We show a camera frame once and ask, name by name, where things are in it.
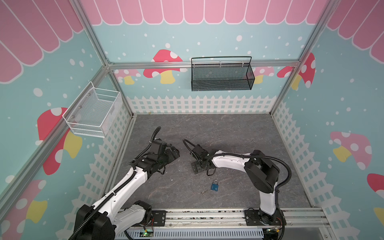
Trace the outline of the blue padlock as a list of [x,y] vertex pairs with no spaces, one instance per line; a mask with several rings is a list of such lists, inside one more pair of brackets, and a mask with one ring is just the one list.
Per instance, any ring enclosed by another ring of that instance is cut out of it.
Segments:
[[218,180],[214,180],[211,185],[211,191],[217,192],[219,190],[219,182]]

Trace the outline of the black mesh wall basket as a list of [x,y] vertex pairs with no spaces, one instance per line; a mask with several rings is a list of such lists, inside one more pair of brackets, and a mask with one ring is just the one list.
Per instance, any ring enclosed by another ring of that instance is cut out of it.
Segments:
[[250,91],[256,79],[252,57],[191,58],[191,89],[193,92]]

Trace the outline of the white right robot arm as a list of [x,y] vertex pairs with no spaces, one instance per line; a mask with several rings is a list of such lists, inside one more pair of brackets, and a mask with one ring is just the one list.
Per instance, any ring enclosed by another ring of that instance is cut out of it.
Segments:
[[194,162],[197,174],[217,168],[238,170],[248,175],[253,186],[260,194],[258,216],[263,225],[271,226],[279,223],[286,225],[284,214],[279,206],[280,188],[286,185],[292,177],[292,170],[284,161],[266,156],[259,150],[248,154],[227,153],[219,150],[207,151],[200,145],[187,147]]

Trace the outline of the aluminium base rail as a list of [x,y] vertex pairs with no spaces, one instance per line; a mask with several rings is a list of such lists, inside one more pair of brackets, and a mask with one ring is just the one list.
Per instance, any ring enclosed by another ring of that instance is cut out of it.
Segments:
[[335,240],[321,208],[283,208],[271,226],[261,223],[256,208],[156,209],[148,232],[137,225],[117,240]]

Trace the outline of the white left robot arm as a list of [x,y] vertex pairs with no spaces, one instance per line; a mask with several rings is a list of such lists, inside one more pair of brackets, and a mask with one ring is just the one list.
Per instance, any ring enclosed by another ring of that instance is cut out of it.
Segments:
[[78,210],[75,228],[69,238],[113,240],[133,225],[146,225],[152,216],[151,205],[138,201],[127,210],[121,208],[153,174],[163,175],[166,165],[179,157],[180,152],[175,146],[161,139],[151,140],[147,148],[130,162],[130,169],[122,180],[100,200]]

